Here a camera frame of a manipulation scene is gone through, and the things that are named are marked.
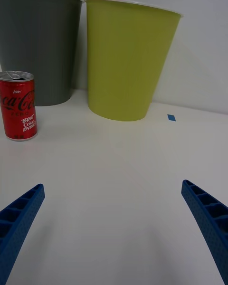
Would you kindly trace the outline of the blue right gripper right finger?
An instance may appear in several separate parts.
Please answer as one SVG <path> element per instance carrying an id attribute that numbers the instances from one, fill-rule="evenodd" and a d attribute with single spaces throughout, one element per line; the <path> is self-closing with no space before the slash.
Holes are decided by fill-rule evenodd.
<path id="1" fill-rule="evenodd" d="M 228 284 L 228 208 L 189 180 L 181 194 L 208 245 L 224 284 Z"/>

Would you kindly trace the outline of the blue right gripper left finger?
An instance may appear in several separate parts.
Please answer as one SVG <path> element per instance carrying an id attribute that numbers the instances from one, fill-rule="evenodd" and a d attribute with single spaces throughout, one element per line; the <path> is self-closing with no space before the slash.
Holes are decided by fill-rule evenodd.
<path id="1" fill-rule="evenodd" d="M 0 284 L 6 284 L 45 192 L 38 184 L 0 212 Z"/>

